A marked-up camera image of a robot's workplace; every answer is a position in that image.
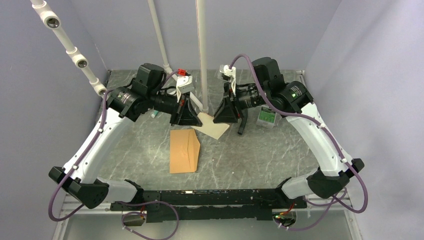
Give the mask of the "green white glue stick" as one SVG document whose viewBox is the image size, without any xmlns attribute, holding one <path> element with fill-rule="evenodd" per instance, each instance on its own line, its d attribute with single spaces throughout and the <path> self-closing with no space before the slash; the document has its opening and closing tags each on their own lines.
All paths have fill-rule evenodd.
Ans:
<svg viewBox="0 0 424 240">
<path fill-rule="evenodd" d="M 154 110 L 152 113 L 151 113 L 151 115 L 150 115 L 150 117 L 151 118 L 155 118 L 157 115 L 158 115 L 158 111 L 156 111 L 156 110 Z"/>
</svg>

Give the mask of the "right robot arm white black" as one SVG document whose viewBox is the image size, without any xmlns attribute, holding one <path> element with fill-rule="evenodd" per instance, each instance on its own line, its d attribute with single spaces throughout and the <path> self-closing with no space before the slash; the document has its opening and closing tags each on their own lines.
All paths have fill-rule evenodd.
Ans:
<svg viewBox="0 0 424 240">
<path fill-rule="evenodd" d="M 290 177 L 280 184 L 281 190 L 275 194 L 280 207 L 289 207 L 298 197 L 315 194 L 327 199 L 341 191 L 355 173 L 364 168 L 364 162 L 340 147 L 306 86 L 298 81 L 285 82 L 275 59 L 262 57 L 251 65 L 256 82 L 245 84 L 236 83 L 234 66 L 220 66 L 218 77 L 224 81 L 224 94 L 213 122 L 237 123 L 245 119 L 248 109 L 267 105 L 301 135 L 319 167 L 312 173 Z"/>
</svg>

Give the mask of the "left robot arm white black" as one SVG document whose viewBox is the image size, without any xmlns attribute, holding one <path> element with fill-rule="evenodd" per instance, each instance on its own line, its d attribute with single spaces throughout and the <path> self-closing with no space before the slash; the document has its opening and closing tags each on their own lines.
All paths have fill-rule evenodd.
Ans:
<svg viewBox="0 0 424 240">
<path fill-rule="evenodd" d="M 54 166 L 49 177 L 88 209 L 115 201 L 124 202 L 131 210 L 139 209 L 144 203 L 139 185 L 129 180 L 100 179 L 98 174 L 113 145 L 149 110 L 169 114 L 171 125 L 202 126 L 191 103 L 195 89 L 192 76 L 182 69 L 176 74 L 175 85 L 166 86 L 171 75 L 158 65 L 142 64 L 129 84 L 106 94 L 100 119 L 89 137 L 64 166 Z"/>
</svg>

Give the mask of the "pink letter paper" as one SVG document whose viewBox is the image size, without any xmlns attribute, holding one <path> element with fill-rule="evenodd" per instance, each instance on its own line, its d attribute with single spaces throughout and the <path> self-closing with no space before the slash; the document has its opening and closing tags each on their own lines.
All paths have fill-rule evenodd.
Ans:
<svg viewBox="0 0 424 240">
<path fill-rule="evenodd" d="M 192 128 L 215 140 L 218 140 L 230 128 L 227 123 L 214 123 L 214 118 L 204 112 L 200 112 L 197 117 L 200 119 L 202 126 L 192 126 Z"/>
</svg>

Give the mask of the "brown paper envelope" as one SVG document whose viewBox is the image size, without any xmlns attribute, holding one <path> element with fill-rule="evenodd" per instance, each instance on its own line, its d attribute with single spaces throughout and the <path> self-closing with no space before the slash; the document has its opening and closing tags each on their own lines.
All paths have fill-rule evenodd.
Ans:
<svg viewBox="0 0 424 240">
<path fill-rule="evenodd" d="M 170 131 L 169 173 L 194 173 L 198 168 L 200 142 L 195 129 Z"/>
</svg>

